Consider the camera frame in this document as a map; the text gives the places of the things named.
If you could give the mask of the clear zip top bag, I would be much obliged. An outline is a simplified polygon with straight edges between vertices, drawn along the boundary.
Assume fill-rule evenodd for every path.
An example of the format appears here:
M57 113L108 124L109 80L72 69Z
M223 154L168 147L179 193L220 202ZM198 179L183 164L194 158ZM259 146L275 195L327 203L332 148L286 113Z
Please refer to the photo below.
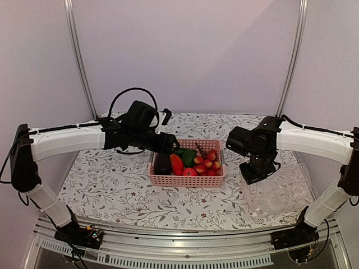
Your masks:
M282 167L257 183L244 182L242 188L253 217L301 211L315 200L303 163Z

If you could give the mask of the dark purple eggplant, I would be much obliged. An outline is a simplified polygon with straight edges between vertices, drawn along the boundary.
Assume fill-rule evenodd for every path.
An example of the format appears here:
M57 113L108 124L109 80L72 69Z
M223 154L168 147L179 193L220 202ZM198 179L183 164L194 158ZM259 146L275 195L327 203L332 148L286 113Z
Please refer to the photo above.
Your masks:
M172 164L169 155L159 154L154 163L154 174L170 175L172 172Z

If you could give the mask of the red lychee bunch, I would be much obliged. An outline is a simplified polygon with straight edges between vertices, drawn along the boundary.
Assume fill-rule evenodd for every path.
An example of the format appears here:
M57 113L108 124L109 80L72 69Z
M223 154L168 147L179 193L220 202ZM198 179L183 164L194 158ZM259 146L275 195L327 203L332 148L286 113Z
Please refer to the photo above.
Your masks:
M206 150L195 143L197 155L194 157L194 170L199 176L218 177L222 174L222 163L219 158L219 151L216 149Z

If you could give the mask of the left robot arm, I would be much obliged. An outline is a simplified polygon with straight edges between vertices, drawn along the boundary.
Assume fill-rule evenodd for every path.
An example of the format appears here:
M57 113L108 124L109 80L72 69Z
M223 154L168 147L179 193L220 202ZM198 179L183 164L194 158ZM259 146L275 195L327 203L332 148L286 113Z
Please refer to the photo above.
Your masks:
M71 209L42 182L37 163L78 151L125 151L129 147L170 155L180 144L175 135L158 130L161 124L134 123L124 117L99 118L47 129L29 129L27 124L22 124L9 151L11 185L19 193L26 194L53 221L61 236L71 243L79 243L85 230L80 227Z

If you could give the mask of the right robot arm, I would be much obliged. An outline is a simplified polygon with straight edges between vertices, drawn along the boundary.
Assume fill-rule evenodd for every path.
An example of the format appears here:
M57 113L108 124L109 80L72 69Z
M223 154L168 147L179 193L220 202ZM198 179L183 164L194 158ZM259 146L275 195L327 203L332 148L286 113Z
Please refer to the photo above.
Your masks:
M300 152L341 165L338 181L301 211L293 228L272 233L271 242L276 248L317 240L317 227L353 196L358 196L357 127L334 131L298 124L286 115L267 116L251 130L236 127L230 137L235 140L235 151L249 158L240 165L247 184L260 182L281 167L275 161L278 151Z

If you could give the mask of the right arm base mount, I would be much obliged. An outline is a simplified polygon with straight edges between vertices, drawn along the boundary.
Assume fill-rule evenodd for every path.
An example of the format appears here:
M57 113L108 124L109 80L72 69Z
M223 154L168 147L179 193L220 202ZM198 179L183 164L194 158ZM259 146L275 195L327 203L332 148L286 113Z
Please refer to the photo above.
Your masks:
M294 227L271 233L271 245L275 250L311 243L319 239L316 228Z

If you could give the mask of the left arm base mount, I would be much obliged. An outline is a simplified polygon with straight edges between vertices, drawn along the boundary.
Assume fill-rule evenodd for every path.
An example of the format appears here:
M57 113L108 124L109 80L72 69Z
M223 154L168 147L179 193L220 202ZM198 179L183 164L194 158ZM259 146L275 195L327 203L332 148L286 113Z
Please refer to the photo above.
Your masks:
M90 229L88 229L82 228L77 223L70 223L64 227L57 228L54 238L69 245L99 249L103 236L103 231L100 228L90 226Z

